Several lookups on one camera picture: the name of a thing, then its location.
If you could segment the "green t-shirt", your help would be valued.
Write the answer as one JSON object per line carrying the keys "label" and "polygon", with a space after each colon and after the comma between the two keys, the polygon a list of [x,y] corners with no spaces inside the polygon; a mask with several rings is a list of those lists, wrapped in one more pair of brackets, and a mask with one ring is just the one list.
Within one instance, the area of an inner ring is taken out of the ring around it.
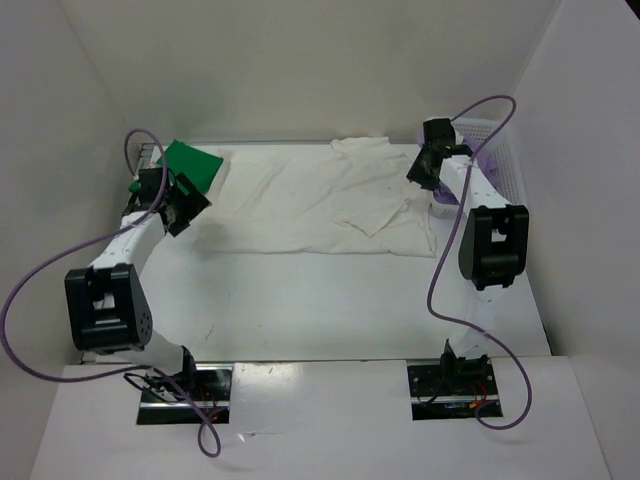
{"label": "green t-shirt", "polygon": [[151,205],[158,198],[168,199],[171,193],[187,195],[197,191],[206,196],[211,188],[221,188],[229,171],[229,162],[223,157],[178,140],[167,147],[152,144],[146,150],[148,164],[133,164],[125,157],[134,174],[129,192],[133,200],[138,199],[142,204]]}

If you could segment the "white t-shirt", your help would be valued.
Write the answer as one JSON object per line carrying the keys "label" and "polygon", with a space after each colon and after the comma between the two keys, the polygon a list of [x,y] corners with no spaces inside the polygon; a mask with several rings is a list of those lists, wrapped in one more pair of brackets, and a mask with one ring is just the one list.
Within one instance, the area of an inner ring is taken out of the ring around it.
{"label": "white t-shirt", "polygon": [[197,219],[206,253],[436,255],[431,199],[385,137],[223,153],[225,178]]}

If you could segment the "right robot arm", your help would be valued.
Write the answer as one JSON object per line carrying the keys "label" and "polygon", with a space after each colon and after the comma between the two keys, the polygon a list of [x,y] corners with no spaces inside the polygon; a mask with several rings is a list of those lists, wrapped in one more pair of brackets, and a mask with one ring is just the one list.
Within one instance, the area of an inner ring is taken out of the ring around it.
{"label": "right robot arm", "polygon": [[431,118],[422,124],[420,151],[407,179],[422,189],[449,189],[458,202],[451,234],[463,228],[457,263],[462,277],[475,290],[475,298],[462,319],[449,321],[467,331],[445,343],[438,380],[427,404],[444,394],[473,392],[487,371],[485,345],[494,341],[494,303],[526,265],[529,211],[509,202],[487,178],[473,146],[459,134],[450,119]]}

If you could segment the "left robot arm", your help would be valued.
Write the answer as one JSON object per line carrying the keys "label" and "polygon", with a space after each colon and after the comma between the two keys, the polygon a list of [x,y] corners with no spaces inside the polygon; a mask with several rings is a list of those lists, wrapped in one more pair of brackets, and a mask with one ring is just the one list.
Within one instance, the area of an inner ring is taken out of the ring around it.
{"label": "left robot arm", "polygon": [[162,174],[160,167],[139,174],[140,186],[123,211],[120,232],[88,267],[69,271],[64,286],[78,350],[158,368],[166,373],[165,389],[185,400],[200,385],[195,360],[187,347],[155,331],[140,274],[160,241],[181,234],[211,202],[185,174],[169,172],[152,209]]}

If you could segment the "white plastic laundry basket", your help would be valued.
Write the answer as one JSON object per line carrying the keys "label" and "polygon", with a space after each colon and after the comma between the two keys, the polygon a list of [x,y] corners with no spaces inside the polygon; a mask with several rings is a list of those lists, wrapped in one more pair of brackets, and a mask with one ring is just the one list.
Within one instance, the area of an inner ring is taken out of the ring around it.
{"label": "white plastic laundry basket", "polygon": [[459,199],[465,196],[465,213],[487,206],[527,203],[521,168],[511,132],[500,130],[497,121],[461,117],[452,122],[458,140],[477,154],[445,159],[441,168],[441,186],[432,194],[432,213],[439,218],[453,218]]}

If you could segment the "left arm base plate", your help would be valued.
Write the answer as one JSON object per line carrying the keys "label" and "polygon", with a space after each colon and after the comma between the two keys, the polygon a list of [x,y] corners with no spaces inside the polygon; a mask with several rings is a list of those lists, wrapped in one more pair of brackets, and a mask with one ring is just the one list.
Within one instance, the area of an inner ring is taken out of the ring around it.
{"label": "left arm base plate", "polygon": [[[214,425],[228,424],[234,367],[232,364],[196,365],[193,384],[181,388]],[[137,425],[188,425],[201,422],[189,403],[166,379],[157,374],[127,374],[140,392]]]}

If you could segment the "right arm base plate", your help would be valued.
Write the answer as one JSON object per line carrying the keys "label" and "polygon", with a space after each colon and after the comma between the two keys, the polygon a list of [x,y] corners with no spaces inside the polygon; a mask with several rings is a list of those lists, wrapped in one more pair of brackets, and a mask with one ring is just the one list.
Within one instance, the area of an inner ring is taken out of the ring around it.
{"label": "right arm base plate", "polygon": [[491,362],[467,361],[459,374],[444,378],[439,361],[412,361],[406,365],[413,421],[500,418],[503,411]]}

